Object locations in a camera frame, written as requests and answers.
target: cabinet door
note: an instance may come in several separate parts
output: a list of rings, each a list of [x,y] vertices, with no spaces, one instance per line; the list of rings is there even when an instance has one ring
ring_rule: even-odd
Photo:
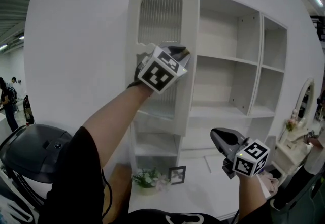
[[[126,45],[126,84],[153,45],[171,41],[191,52],[188,73],[162,95],[154,93],[135,121],[173,134],[185,135],[196,59],[199,0],[129,0]]]

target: forearm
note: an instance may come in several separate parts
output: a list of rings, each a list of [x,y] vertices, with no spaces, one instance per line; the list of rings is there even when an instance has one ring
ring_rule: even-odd
[[[137,110],[152,94],[152,90],[140,84],[131,87],[99,109],[85,123],[96,144],[101,167],[112,156],[132,122]]]
[[[265,196],[257,176],[252,178],[239,175],[239,220],[262,206]]]

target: backpack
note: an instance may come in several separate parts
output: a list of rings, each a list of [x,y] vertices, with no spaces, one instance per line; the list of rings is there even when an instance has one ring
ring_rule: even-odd
[[[16,104],[17,91],[12,87],[7,88],[7,90],[9,91],[9,95],[8,95],[9,102],[11,104]]]

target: small vase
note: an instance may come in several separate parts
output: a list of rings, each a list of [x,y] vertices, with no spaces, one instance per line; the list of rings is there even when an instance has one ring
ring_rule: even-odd
[[[158,192],[156,187],[151,187],[151,188],[139,187],[139,189],[140,189],[140,194],[145,196],[154,195]]]

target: white cabinet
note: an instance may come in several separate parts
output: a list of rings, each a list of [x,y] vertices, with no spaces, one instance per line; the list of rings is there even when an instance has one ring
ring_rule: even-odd
[[[177,84],[137,112],[130,128],[134,172],[166,173],[177,165],[182,143],[213,148],[214,127],[265,140],[285,71],[285,26],[234,0],[129,0],[127,85],[151,43],[162,41],[185,45],[192,58]]]

